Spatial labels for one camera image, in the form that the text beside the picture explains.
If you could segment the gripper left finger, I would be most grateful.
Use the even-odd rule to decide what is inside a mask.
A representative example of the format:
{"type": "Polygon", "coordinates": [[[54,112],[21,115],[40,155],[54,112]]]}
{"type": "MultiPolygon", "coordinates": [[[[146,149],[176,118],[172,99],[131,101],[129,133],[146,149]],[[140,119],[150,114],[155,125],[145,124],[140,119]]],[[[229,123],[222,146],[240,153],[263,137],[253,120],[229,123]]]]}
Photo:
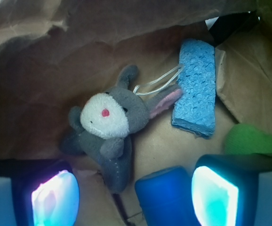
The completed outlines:
{"type": "Polygon", "coordinates": [[[67,162],[16,162],[13,204],[19,226],[73,226],[80,188],[67,162]]]}

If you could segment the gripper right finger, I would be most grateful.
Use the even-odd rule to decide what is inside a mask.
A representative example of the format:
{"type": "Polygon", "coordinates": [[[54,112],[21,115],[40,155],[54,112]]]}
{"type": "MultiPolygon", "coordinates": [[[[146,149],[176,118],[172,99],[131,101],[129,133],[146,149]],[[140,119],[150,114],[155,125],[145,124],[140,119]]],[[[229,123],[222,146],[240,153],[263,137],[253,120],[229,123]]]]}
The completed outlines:
{"type": "Polygon", "coordinates": [[[192,204],[202,226],[252,226],[258,191],[258,154],[201,156],[192,175],[192,204]]]}

